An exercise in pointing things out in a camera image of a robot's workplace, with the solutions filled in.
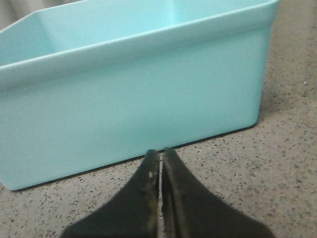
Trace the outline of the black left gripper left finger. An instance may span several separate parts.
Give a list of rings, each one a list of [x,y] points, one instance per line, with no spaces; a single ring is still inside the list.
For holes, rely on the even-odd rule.
[[[105,205],[62,233],[63,238],[155,238],[159,153],[148,150],[127,184]]]

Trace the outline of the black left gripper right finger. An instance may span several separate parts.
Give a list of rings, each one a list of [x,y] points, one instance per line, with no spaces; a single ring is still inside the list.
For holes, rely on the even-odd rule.
[[[162,211],[169,238],[272,238],[264,224],[212,194],[174,149],[162,161]]]

